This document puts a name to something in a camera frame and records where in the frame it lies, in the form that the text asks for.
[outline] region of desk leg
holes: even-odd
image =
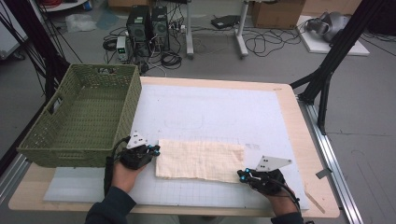
[[[187,27],[186,27],[186,45],[187,45],[187,57],[193,59],[194,47],[192,45],[192,31],[191,31],[191,0],[187,1]]]
[[[239,28],[235,30],[236,40],[238,41],[239,48],[241,49],[241,59],[248,56],[248,49],[245,45],[244,37],[242,32],[244,31],[245,19],[248,14],[248,1],[244,1],[242,4],[241,21],[239,22]]]

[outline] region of green plastic basket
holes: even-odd
[[[45,167],[103,167],[131,132],[141,90],[134,65],[72,64],[17,150]]]

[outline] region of beige towel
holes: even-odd
[[[217,142],[160,140],[156,176],[199,178],[239,183],[237,170],[244,167],[244,148]]]

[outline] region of sleeve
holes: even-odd
[[[85,218],[85,224],[126,224],[126,215],[136,202],[123,190],[111,187],[101,203],[95,203]]]
[[[280,217],[271,218],[273,224],[304,224],[301,213],[289,213]]]

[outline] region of floor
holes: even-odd
[[[101,22],[101,29],[64,34],[84,63],[103,63],[103,37],[125,25],[125,19],[114,18],[109,11],[95,8],[85,12],[79,8],[55,14],[63,18],[71,13],[92,15]],[[196,23],[205,24],[206,19]],[[182,66],[165,70],[167,77],[291,83],[315,71],[326,55],[308,53],[304,44],[287,45],[268,57],[252,53],[240,60],[239,51],[230,34],[194,34],[197,53],[193,60],[181,51]],[[396,43],[370,41],[396,53]],[[396,61],[395,57],[361,39],[370,51],[369,57],[347,56],[336,70],[330,89],[326,130],[344,177],[359,208],[364,223],[394,223],[396,219],[396,174],[390,169],[396,158]],[[78,59],[63,43],[67,61]],[[147,76],[164,77],[160,69]],[[0,156],[11,146],[27,122],[44,102],[30,61],[0,61]],[[17,212],[7,208],[9,196],[0,205],[5,223],[82,223],[85,213]],[[181,217],[201,223],[198,217]],[[344,215],[337,219],[315,219],[316,223],[347,223]]]

